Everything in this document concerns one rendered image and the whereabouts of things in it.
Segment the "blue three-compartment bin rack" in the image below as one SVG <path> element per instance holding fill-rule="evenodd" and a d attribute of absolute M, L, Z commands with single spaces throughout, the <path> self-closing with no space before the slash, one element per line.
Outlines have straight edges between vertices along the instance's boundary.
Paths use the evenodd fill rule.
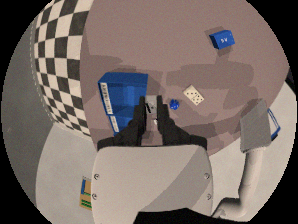
<path fill-rule="evenodd" d="M 106 72 L 97 82 L 114 136 L 132 120 L 134 106 L 139 105 L 139 97 L 146 96 L 147 82 L 148 74 L 126 72 Z"/>

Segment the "cream domino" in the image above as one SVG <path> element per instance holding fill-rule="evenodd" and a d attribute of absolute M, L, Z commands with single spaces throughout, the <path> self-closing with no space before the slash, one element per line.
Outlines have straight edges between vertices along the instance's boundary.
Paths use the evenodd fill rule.
<path fill-rule="evenodd" d="M 184 91 L 184 94 L 195 104 L 199 104 L 201 101 L 204 100 L 202 95 L 191 85 Z"/>

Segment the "blue nine-volt battery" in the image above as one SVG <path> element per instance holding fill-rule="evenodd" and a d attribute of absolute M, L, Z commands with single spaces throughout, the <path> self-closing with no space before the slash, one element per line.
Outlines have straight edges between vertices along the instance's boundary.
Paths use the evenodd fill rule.
<path fill-rule="evenodd" d="M 229 30 L 223 30 L 213 33 L 209 35 L 209 37 L 213 43 L 214 48 L 219 50 L 235 44 L 232 32 Z"/>

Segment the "blue die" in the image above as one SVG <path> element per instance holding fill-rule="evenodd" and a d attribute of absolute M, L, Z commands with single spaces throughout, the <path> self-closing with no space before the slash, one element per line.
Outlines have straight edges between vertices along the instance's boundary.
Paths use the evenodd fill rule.
<path fill-rule="evenodd" d="M 170 104 L 170 108 L 176 110 L 179 107 L 179 102 L 177 100 L 172 99 Z"/>

